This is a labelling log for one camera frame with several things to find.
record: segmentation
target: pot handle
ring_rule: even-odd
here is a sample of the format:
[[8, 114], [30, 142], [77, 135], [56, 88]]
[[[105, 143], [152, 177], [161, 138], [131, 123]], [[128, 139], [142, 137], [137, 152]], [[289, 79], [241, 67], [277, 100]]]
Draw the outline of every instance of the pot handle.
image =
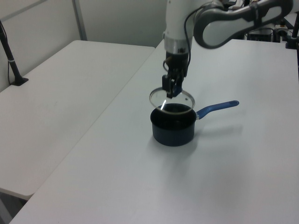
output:
[[207, 106], [207, 107], [202, 108], [201, 110], [196, 112], [196, 120], [202, 119], [209, 112], [222, 110], [222, 109], [226, 109], [226, 108], [230, 108], [230, 107], [234, 107], [234, 106], [238, 106], [238, 105], [239, 105], [239, 101], [233, 100], [233, 101], [229, 101], [229, 102], [225, 102], [225, 103], [221, 103], [221, 104]]

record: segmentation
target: pot lid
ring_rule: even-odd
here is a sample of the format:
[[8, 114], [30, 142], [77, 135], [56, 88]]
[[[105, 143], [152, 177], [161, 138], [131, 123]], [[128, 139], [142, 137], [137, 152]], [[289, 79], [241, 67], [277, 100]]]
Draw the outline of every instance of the pot lid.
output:
[[149, 100], [158, 110], [174, 115], [187, 113], [195, 106], [195, 100], [188, 92], [182, 91], [176, 97], [168, 98], [162, 87], [153, 90]]

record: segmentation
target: white table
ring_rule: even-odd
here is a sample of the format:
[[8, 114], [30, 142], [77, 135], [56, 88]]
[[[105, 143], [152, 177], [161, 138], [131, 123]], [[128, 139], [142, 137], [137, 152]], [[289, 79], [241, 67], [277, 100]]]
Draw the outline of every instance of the white table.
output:
[[0, 191], [29, 199], [154, 48], [74, 41], [0, 93]]
[[195, 108], [240, 104], [197, 121], [182, 147], [151, 133], [148, 97], [161, 85], [164, 56], [161, 43], [11, 224], [298, 222], [296, 51], [193, 43], [183, 88]]

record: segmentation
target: equipment in background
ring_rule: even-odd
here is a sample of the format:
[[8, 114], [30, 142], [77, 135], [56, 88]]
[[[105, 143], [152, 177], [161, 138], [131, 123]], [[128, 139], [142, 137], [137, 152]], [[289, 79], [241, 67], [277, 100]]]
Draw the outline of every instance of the equipment in background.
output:
[[292, 35], [287, 36], [285, 48], [287, 49], [298, 49], [298, 30], [299, 30], [299, 12], [297, 12], [297, 17], [294, 25], [294, 30]]
[[13, 56], [13, 54], [10, 50], [9, 44], [8, 44], [5, 29], [4, 29], [1, 21], [0, 21], [0, 40], [1, 40], [2, 46], [4, 48], [5, 54], [7, 56], [8, 63], [10, 64], [10, 67], [14, 73], [14, 82], [9, 83], [9, 84], [16, 85], [16, 86], [23, 85], [25, 82], [28, 81], [28, 79], [23, 78], [19, 73], [18, 67], [14, 60], [14, 56]]

